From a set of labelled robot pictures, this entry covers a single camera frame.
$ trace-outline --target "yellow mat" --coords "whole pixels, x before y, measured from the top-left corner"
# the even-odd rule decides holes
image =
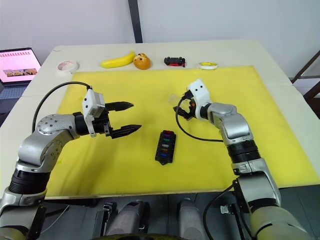
[[[127,101],[134,107],[110,112],[115,129],[141,124],[135,133],[111,139],[82,136],[63,149],[48,184],[47,196],[97,196],[221,190],[235,178],[221,142],[195,140],[182,133],[168,99],[181,96],[188,84],[201,78],[212,101],[237,106],[247,119],[262,157],[279,187],[319,181],[282,113],[253,66],[216,70],[172,69],[79,72],[73,80],[103,93],[105,102]],[[82,112],[85,87],[68,88],[60,114]],[[182,126],[202,138],[221,139],[206,121],[180,118]],[[155,153],[162,130],[177,134],[172,164],[162,166]]]

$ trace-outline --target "gray wall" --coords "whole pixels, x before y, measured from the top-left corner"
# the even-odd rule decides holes
[[[144,42],[256,39],[289,77],[320,50],[320,0],[140,0],[139,9]]]
[[[127,0],[0,0],[0,49],[134,43]]]

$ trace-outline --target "roll of tape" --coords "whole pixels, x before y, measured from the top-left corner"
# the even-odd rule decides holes
[[[57,67],[58,73],[62,75],[71,75],[78,69],[79,69],[79,63],[73,60],[63,61]]]
[[[205,61],[205,62],[200,62],[199,66],[201,69],[212,70],[212,69],[216,69],[218,67],[218,64],[215,62]]]

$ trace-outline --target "laptop screen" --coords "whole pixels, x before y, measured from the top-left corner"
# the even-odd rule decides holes
[[[0,51],[0,80],[4,85],[30,82],[40,67],[31,48]]]

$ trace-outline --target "black fuse box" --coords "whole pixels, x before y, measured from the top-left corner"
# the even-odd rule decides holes
[[[174,158],[176,135],[173,131],[164,130],[160,133],[156,148],[155,160],[162,165],[172,163]]]

